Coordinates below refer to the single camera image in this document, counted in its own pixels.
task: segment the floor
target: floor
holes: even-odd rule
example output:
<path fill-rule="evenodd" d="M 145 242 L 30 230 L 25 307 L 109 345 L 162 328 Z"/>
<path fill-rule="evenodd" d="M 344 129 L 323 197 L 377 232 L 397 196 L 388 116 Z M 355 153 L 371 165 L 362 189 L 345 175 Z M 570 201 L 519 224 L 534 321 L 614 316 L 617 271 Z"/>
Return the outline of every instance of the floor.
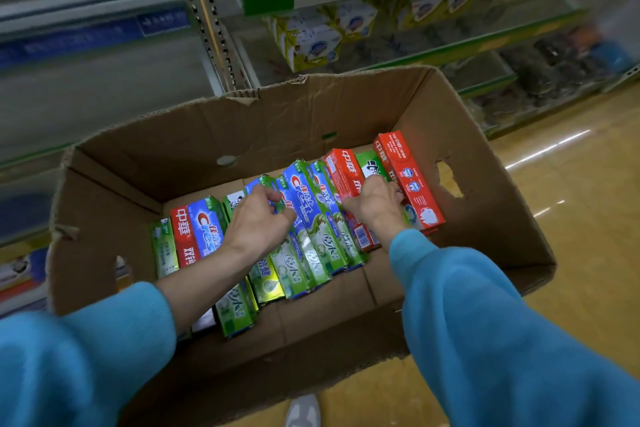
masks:
<path fill-rule="evenodd" d="M 491 145 L 559 263 L 527 297 L 546 318 L 640 377 L 640 84 L 575 104 Z M 319 393 L 324 427 L 448 426 L 411 357 Z M 227 427 L 280 427 L 283 402 Z"/>

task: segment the white shoe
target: white shoe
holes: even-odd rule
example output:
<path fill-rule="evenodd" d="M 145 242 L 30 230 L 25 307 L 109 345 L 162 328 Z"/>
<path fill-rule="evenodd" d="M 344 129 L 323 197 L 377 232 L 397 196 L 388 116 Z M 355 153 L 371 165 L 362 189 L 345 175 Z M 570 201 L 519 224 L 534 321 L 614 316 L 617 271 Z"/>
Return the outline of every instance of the white shoe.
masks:
<path fill-rule="evenodd" d="M 315 395 L 305 395 L 291 401 L 285 427 L 320 427 L 320 404 Z"/>

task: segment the blue sweatshirt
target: blue sweatshirt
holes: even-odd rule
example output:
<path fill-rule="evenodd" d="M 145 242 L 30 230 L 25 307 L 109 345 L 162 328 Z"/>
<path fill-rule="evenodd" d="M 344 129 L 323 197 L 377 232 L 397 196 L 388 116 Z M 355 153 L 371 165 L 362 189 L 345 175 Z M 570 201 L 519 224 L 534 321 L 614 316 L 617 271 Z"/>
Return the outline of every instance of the blue sweatshirt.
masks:
<path fill-rule="evenodd" d="M 390 259 L 409 350 L 453 426 L 640 425 L 640 384 L 527 307 L 481 253 L 406 230 Z M 4 319 L 0 424 L 113 426 L 174 348 L 169 306 L 144 282 L 64 318 Z"/>

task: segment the blue shelf label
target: blue shelf label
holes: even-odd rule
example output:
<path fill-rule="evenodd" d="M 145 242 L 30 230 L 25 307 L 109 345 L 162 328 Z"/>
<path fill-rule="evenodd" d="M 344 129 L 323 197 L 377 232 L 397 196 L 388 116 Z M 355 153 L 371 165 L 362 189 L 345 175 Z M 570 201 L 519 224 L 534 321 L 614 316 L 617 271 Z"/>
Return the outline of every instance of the blue shelf label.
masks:
<path fill-rule="evenodd" d="M 139 41 L 190 26 L 183 7 L 0 42 L 0 69 Z"/>

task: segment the person's left hand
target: person's left hand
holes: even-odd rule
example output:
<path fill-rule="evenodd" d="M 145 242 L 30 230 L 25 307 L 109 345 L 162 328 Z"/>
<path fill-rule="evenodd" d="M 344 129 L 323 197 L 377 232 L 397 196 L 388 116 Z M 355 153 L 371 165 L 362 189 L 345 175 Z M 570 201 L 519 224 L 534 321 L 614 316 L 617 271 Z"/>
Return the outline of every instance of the person's left hand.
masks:
<path fill-rule="evenodd" d="M 244 264 L 249 266 L 281 245 L 296 219 L 296 212 L 291 208 L 273 213 L 269 200 L 281 199 L 282 193 L 256 185 L 236 206 L 222 248 L 240 254 Z"/>

